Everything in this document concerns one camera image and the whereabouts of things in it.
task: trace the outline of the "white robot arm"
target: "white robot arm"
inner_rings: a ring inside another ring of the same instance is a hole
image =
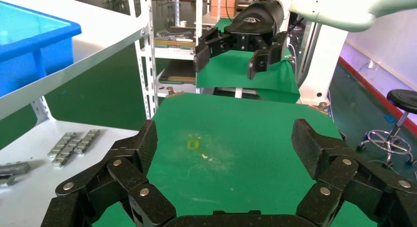
[[[413,8],[417,0],[292,0],[289,10],[312,22],[360,32],[378,17]]]

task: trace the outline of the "green cloth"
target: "green cloth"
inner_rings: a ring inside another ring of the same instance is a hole
[[[166,98],[153,117],[158,149],[148,179],[178,216],[213,210],[295,214],[314,184],[291,144],[297,118],[339,138],[328,116],[305,105],[188,93]],[[126,219],[116,204],[94,226],[132,227]],[[376,224],[345,203],[332,227],[358,226]]]
[[[231,22],[222,18],[216,27],[223,30]],[[197,76],[197,87],[241,87],[257,89],[267,101],[295,103],[299,90],[288,60],[270,66],[267,72],[257,73],[253,80],[247,77],[248,62],[253,52],[228,51],[210,59]]]

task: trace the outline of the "stool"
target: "stool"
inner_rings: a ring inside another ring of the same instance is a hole
[[[394,106],[403,109],[405,112],[397,121],[394,128],[390,131],[371,130],[365,134],[363,141],[357,146],[358,151],[364,151],[366,144],[371,142],[376,147],[388,152],[387,163],[392,166],[391,155],[408,155],[407,164],[415,165],[417,163],[411,154],[411,146],[402,137],[398,136],[398,132],[409,113],[417,114],[417,92],[404,89],[394,89],[387,94],[388,101]]]

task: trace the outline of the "red wall trim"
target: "red wall trim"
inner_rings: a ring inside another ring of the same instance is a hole
[[[391,104],[387,98],[382,95],[374,86],[372,86],[363,76],[361,76],[347,61],[342,57],[339,57],[339,63],[343,65],[349,73],[351,73],[371,94],[376,97],[394,117],[399,119],[402,116],[402,112],[393,104]],[[417,125],[414,124],[410,119],[404,122],[404,125],[409,131],[417,137]]]

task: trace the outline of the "black stool seat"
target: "black stool seat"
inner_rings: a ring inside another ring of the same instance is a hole
[[[394,106],[406,112],[417,114],[417,92],[405,89],[393,89],[388,92],[387,99]]]

